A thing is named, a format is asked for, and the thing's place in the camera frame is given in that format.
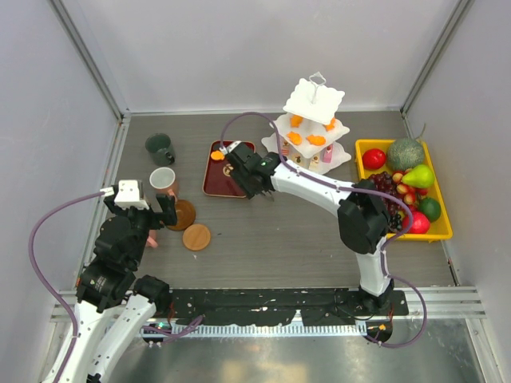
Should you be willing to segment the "pink mug near arm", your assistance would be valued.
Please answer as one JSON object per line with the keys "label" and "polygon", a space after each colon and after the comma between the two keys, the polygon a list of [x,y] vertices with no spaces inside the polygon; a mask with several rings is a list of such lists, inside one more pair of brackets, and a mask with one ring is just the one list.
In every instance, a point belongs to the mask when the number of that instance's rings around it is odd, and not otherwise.
{"label": "pink mug near arm", "polygon": [[146,244],[145,244],[146,247],[158,248],[158,243],[156,240],[156,233],[157,233],[156,230],[149,231],[149,235],[148,235],[148,238],[146,239]]}

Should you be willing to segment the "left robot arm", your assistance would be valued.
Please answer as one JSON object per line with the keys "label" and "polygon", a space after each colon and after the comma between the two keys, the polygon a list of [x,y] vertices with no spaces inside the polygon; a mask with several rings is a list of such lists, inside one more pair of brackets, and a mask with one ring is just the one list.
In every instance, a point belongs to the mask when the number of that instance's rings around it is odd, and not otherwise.
{"label": "left robot arm", "polygon": [[136,278],[151,231],[177,222],[175,199],[156,197],[155,212],[139,192],[118,187],[106,192],[112,217],[103,222],[93,261],[83,270],[74,305],[76,322],[46,376],[48,382],[107,382],[142,325],[169,312],[172,295],[166,282]]}

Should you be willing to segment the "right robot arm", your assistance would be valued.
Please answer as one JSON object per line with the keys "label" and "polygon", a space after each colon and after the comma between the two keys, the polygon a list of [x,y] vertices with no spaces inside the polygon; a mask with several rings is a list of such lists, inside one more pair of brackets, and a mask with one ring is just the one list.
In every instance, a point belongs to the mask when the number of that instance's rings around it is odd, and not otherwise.
{"label": "right robot arm", "polygon": [[390,215],[371,182],[351,184],[321,176],[275,152],[262,157],[241,141],[220,151],[232,166],[231,177],[249,199],[282,192],[334,215],[342,243],[356,254],[362,308],[380,314],[390,305],[394,282],[386,270],[384,250]]}

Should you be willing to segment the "metal serving tongs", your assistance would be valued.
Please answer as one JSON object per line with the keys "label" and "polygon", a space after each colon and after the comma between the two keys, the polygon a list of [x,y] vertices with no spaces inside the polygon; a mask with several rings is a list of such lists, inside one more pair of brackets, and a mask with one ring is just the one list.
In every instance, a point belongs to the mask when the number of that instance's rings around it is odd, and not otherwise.
{"label": "metal serving tongs", "polygon": [[274,201],[275,201],[275,198],[274,198],[274,196],[272,195],[272,193],[271,193],[270,191],[266,191],[266,192],[264,192],[263,196],[264,196],[267,200],[269,200],[269,201],[271,201],[271,202],[274,202]]}

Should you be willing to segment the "cream cake slice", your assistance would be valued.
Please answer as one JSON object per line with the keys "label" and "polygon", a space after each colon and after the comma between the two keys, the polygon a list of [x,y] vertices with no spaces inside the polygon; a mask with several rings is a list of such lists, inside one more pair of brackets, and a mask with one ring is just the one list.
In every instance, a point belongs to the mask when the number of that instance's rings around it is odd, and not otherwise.
{"label": "cream cake slice", "polygon": [[319,157],[313,156],[309,163],[309,169],[315,172],[319,168],[319,163],[320,163]]}

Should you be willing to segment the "orange fish cookies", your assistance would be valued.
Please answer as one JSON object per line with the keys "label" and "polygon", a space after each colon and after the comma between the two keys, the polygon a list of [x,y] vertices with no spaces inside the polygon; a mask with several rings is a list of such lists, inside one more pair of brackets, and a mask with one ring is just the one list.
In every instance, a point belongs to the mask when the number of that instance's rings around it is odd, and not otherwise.
{"label": "orange fish cookies", "polygon": [[340,133],[339,129],[341,123],[335,118],[333,118],[330,124],[328,125],[329,128],[321,128],[318,132],[312,132],[312,128],[309,128],[307,130],[299,130],[299,126],[294,126],[292,124],[292,122],[295,121],[296,118],[289,117],[289,120],[291,120],[291,122],[287,123],[288,127],[285,128],[285,132],[281,133],[276,122],[266,114],[258,112],[245,112],[237,116],[234,116],[232,119],[230,119],[226,123],[220,134],[219,151],[222,152],[224,156],[226,156],[228,153],[228,150],[224,145],[224,135],[226,131],[228,130],[229,126],[232,123],[245,116],[260,116],[269,122],[270,126],[275,131],[275,139],[277,142],[277,149],[280,156],[284,156],[281,148],[281,144],[283,143],[284,140],[291,144],[293,148],[295,148],[296,150],[300,150],[303,152],[303,154],[305,154],[305,151],[307,150],[306,144],[311,145],[313,150],[315,147],[317,147],[318,150],[322,150],[326,146],[332,144],[334,140],[336,140],[335,132]]}

